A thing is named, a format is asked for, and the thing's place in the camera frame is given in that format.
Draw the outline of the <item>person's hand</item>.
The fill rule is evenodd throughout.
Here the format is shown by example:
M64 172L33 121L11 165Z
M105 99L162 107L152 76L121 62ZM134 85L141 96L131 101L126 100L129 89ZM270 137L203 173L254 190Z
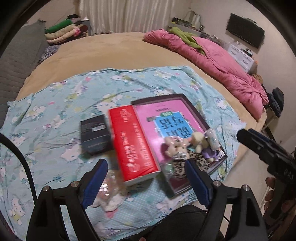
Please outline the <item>person's hand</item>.
M295 181L266 178L271 190L265 196L263 219L268 233L283 232L295 216Z

